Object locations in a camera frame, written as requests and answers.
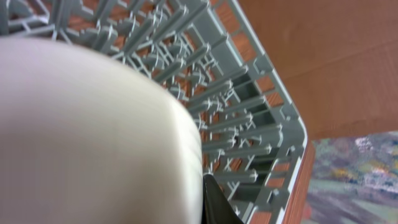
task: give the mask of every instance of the black object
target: black object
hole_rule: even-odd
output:
[[[243,224],[210,174],[203,176],[201,224]]]

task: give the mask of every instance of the gray plastic dish rack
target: gray plastic dish rack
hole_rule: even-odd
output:
[[[307,133],[238,2],[149,1],[146,11],[145,0],[97,0],[92,8],[86,2],[0,1],[0,35],[83,45],[161,84],[193,116],[203,171],[214,175],[239,218],[282,223]],[[230,34],[216,13],[221,6],[239,24]],[[115,8],[126,16],[113,19]],[[76,18],[94,25],[73,29]],[[233,41],[242,34],[254,51],[246,61]],[[273,88],[263,91],[256,80],[265,78]],[[275,94],[277,105],[269,98]]]

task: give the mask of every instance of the plastic grid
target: plastic grid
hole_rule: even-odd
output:
[[[0,35],[82,45],[153,79],[193,116],[204,173],[240,219],[282,222],[307,134],[237,1],[1,1]]]

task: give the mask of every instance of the colorful rug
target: colorful rug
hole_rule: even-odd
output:
[[[398,132],[313,144],[302,224],[398,223]]]

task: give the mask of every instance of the dish rack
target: dish rack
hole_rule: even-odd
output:
[[[307,133],[236,0],[0,1],[0,35],[88,47],[162,85],[239,218],[282,223]]]

